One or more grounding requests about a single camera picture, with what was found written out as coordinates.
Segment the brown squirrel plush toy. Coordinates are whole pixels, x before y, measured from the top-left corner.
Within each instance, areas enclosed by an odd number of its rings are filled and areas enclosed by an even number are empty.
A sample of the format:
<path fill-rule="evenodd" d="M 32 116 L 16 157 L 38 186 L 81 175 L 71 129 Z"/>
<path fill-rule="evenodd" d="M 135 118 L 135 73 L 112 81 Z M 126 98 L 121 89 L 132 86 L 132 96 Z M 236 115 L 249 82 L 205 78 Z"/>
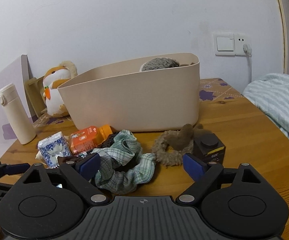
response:
<path fill-rule="evenodd" d="M 191 64 L 180 64 L 175 59 L 171 59 L 168 57 L 157 57 L 154 58 L 144 64 L 140 67 L 140 72 L 146 72 L 150 70 L 159 70 L 159 69 L 166 69 L 166 68 L 176 68 L 176 67 L 184 67 L 184 66 L 190 66 L 194 64 L 193 62 Z"/>

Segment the black cube box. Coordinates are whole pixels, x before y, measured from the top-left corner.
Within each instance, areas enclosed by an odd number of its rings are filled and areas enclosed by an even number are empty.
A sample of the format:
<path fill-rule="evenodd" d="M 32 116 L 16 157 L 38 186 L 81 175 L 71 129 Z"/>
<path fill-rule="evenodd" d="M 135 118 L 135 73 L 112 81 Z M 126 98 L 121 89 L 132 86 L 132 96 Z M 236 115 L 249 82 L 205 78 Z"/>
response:
<path fill-rule="evenodd" d="M 193 155 L 205 163 L 223 164 L 226 146 L 214 134 L 204 134 L 193 140 Z"/>

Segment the orange plastic bottle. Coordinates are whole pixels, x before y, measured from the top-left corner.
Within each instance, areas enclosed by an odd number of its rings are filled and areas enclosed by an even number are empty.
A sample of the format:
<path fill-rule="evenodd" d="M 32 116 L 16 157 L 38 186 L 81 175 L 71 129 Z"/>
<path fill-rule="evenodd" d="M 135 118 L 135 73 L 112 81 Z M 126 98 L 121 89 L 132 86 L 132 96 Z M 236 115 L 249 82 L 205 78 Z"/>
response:
<path fill-rule="evenodd" d="M 97 148 L 113 133 L 109 125 L 90 126 L 70 135 L 70 150 L 73 155 Z"/>

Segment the brown fuzzy scrunchie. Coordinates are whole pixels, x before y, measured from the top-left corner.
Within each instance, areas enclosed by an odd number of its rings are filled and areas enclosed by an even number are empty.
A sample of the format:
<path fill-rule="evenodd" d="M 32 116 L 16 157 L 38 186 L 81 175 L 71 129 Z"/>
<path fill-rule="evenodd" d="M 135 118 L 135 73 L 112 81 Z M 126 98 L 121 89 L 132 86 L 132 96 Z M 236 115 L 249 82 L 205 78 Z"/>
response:
<path fill-rule="evenodd" d="M 163 132 L 154 141 L 151 151 L 163 166 L 179 166 L 184 154 L 193 153 L 194 139 L 206 134 L 211 134 L 211 131 L 204 129 L 202 124 L 185 124 L 180 130 Z"/>

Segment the green checked scrunchie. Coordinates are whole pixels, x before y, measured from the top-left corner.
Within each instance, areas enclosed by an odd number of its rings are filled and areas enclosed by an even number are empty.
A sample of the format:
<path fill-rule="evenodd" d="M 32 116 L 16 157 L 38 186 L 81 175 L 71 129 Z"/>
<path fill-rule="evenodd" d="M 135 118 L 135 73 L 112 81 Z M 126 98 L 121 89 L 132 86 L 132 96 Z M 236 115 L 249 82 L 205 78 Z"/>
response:
<path fill-rule="evenodd" d="M 137 138 L 129 130 L 121 130 L 110 147 L 95 148 L 100 156 L 100 168 L 95 185 L 114 194 L 123 195 L 148 183 L 155 172 L 156 155 L 143 153 Z"/>

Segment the lilac board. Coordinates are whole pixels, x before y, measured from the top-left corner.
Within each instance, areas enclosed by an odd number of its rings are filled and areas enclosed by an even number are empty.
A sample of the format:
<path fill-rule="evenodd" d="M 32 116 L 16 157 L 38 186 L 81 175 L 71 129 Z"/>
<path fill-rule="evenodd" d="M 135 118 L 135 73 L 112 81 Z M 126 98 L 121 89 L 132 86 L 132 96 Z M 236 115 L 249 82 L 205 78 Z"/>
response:
<path fill-rule="evenodd" d="M 13 83 L 30 121 L 34 122 L 37 119 L 37 116 L 30 101 L 27 99 L 24 87 L 24 82 L 27 80 L 29 80 L 27 55 L 21 55 L 0 71 L 0 89 Z M 17 137 L 14 134 L 0 103 L 0 157 L 6 152 L 6 150 L 8 150 L 16 139 Z"/>

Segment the cream thermos bottle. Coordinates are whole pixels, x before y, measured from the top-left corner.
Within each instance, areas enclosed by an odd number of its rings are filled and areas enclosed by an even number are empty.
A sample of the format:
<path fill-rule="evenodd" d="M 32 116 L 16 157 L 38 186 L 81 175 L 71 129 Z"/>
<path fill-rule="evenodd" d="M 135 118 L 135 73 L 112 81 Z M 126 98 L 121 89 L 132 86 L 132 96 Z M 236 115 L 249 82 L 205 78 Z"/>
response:
<path fill-rule="evenodd" d="M 13 83 L 0 89 L 0 104 L 19 142 L 22 145 L 31 142 L 36 137 L 36 131 Z"/>

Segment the beige plastic storage bin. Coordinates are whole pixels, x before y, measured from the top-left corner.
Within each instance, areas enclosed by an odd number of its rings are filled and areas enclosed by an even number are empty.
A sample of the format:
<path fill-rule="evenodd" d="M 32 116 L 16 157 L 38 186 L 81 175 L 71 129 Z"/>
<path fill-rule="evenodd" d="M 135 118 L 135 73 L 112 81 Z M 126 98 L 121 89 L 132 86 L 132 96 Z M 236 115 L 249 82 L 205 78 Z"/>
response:
<path fill-rule="evenodd" d="M 194 125 L 199 118 L 200 61 L 192 53 L 167 54 L 180 65 L 142 72 L 153 57 L 93 68 L 59 86 L 77 129 L 110 125 L 132 132 Z"/>

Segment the wooden stand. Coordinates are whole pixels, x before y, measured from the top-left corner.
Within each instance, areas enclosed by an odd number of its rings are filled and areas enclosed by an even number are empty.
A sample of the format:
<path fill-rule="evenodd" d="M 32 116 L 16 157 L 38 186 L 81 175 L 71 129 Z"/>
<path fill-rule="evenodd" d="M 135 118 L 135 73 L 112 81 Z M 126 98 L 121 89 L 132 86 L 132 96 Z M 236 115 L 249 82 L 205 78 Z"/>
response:
<path fill-rule="evenodd" d="M 44 113 L 46 113 L 47 110 L 45 98 L 43 97 L 44 87 L 42 82 L 43 77 L 40 77 L 38 79 L 34 77 L 25 81 L 24 83 L 26 95 L 38 118 Z"/>

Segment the yellow patterned table mat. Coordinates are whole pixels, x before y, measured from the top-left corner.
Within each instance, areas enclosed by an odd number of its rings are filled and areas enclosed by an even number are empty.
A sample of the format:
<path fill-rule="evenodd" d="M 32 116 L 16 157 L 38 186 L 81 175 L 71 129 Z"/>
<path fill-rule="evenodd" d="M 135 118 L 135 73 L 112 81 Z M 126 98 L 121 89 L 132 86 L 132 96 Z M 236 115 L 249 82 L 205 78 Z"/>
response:
<path fill-rule="evenodd" d="M 200 81 L 199 98 L 200 102 L 205 101 L 226 101 L 231 99 L 242 98 L 243 95 L 230 86 L 226 81 L 221 78 L 215 79 L 202 79 Z M 34 128 L 44 127 L 51 124 L 60 124 L 65 121 L 72 121 L 70 116 L 62 118 L 50 117 L 47 114 L 43 114 L 37 118 L 33 126 Z"/>

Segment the orange white hamster plush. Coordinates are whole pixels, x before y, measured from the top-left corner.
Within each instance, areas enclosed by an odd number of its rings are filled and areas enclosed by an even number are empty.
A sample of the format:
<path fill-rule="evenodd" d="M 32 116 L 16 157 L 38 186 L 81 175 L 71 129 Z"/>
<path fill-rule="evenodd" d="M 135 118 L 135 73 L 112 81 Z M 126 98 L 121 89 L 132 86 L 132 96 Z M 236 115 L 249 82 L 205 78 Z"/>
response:
<path fill-rule="evenodd" d="M 77 75 L 77 68 L 71 61 L 63 61 L 46 72 L 42 84 L 44 88 L 43 96 L 49 116 L 63 117 L 69 115 L 58 87 Z"/>

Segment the striped light blue blanket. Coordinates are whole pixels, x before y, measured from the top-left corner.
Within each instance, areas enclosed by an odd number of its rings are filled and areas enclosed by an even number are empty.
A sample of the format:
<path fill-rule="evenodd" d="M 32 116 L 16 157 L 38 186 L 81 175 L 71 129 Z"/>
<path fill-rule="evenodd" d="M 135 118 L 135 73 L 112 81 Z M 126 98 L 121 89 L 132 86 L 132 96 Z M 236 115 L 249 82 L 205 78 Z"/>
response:
<path fill-rule="evenodd" d="M 247 85 L 243 96 L 289 139 L 289 75 L 267 74 Z"/>

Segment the white wall light switch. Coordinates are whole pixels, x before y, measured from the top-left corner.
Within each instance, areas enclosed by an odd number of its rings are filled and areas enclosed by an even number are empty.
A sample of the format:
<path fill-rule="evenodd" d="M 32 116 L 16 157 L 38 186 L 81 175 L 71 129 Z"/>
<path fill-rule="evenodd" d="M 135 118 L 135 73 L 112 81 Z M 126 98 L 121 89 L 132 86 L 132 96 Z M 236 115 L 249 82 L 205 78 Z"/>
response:
<path fill-rule="evenodd" d="M 214 33 L 213 39 L 216 56 L 234 56 L 236 54 L 233 33 Z"/>

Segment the white wall power socket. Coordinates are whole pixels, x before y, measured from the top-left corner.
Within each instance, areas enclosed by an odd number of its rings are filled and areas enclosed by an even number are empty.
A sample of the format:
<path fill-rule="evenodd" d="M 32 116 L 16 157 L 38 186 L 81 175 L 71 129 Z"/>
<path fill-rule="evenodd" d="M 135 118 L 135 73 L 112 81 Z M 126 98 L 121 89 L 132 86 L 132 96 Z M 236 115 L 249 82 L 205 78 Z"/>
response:
<path fill-rule="evenodd" d="M 251 47 L 251 38 L 245 34 L 235 33 L 234 34 L 234 48 L 236 56 L 247 56 L 244 51 L 244 45 L 247 44 Z"/>

